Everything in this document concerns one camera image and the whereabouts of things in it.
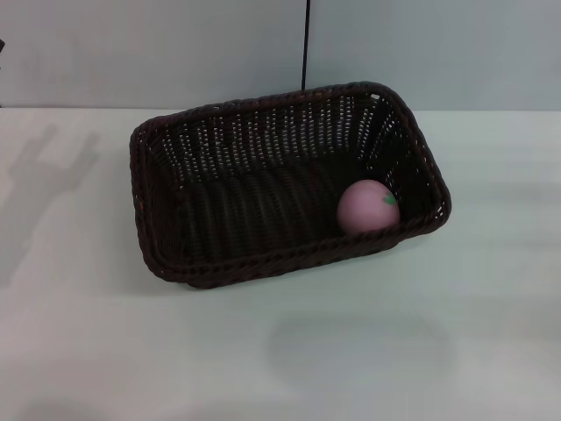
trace white table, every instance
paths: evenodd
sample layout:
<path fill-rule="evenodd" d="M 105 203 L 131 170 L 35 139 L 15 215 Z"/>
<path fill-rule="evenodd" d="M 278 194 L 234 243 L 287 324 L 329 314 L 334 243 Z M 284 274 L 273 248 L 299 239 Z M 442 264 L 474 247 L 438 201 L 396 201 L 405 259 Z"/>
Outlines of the white table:
<path fill-rule="evenodd" d="M 141 259 L 161 113 L 0 110 L 0 419 L 561 419 L 561 113 L 417 113 L 445 227 L 211 291 Z"/>

